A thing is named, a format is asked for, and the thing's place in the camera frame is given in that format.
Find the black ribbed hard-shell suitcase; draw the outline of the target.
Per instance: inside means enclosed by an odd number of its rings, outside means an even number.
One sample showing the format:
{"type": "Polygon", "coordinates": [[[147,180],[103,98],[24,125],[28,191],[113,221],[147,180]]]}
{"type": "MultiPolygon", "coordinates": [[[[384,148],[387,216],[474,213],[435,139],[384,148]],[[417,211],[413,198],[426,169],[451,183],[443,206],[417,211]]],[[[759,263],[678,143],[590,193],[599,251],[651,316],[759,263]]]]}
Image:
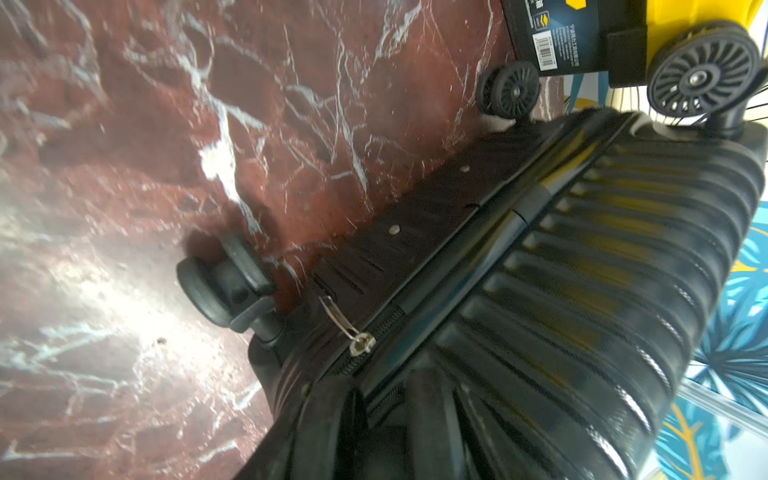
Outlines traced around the black ribbed hard-shell suitcase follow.
{"type": "Polygon", "coordinates": [[[312,271],[300,304],[239,235],[215,262],[180,261],[191,303],[251,331],[250,364],[274,417],[242,479],[292,479],[313,387],[351,378],[366,408],[351,479],[414,479],[406,382],[435,369],[454,388],[467,479],[633,479],[659,462],[691,473],[719,449],[708,416],[677,400],[765,188],[767,131],[752,92],[671,126],[640,112],[527,118],[537,79],[490,70],[479,100],[515,125],[461,151],[312,271]],[[376,338],[353,358],[320,303],[376,338]]]}

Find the yellow and black toolbox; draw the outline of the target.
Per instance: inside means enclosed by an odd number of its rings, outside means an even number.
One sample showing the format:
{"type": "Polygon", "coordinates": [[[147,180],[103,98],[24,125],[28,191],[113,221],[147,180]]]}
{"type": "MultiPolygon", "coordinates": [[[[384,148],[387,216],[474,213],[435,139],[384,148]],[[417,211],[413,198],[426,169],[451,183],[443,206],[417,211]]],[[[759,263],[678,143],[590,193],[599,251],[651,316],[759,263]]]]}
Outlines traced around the yellow and black toolbox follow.
{"type": "Polygon", "coordinates": [[[505,1],[517,59],[541,75],[605,72],[644,85],[652,102],[700,99],[705,110],[752,92],[767,60],[749,29],[760,1],[505,1]]]}

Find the silver zipper pull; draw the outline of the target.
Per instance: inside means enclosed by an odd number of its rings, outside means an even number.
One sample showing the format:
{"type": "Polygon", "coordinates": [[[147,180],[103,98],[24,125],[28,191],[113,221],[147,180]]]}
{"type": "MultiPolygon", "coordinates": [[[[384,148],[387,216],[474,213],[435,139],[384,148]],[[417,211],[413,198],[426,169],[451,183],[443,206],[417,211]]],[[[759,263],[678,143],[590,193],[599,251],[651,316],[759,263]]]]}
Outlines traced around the silver zipper pull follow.
{"type": "Polygon", "coordinates": [[[349,352],[353,358],[369,354],[373,350],[376,338],[354,327],[330,296],[322,296],[320,303],[331,321],[349,339],[349,352]]]}

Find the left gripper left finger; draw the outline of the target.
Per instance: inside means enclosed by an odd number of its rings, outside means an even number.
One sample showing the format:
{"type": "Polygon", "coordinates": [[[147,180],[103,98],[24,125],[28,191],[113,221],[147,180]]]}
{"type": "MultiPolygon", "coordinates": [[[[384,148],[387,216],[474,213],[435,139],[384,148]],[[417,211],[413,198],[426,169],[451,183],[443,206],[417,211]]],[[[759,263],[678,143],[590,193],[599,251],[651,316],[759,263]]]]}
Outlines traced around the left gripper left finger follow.
{"type": "Polygon", "coordinates": [[[366,408],[355,382],[334,376],[317,383],[304,405],[292,450],[292,479],[351,479],[366,408]]]}

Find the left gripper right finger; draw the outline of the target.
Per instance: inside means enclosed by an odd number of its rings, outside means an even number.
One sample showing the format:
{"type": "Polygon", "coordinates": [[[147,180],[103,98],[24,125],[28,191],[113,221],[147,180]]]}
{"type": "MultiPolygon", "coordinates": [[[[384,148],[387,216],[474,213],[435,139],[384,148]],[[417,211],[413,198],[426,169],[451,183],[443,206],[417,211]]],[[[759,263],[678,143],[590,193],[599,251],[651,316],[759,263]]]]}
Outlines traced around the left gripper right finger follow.
{"type": "Polygon", "coordinates": [[[435,369],[406,382],[408,468],[414,479],[467,479],[468,464],[454,388],[435,369]]]}

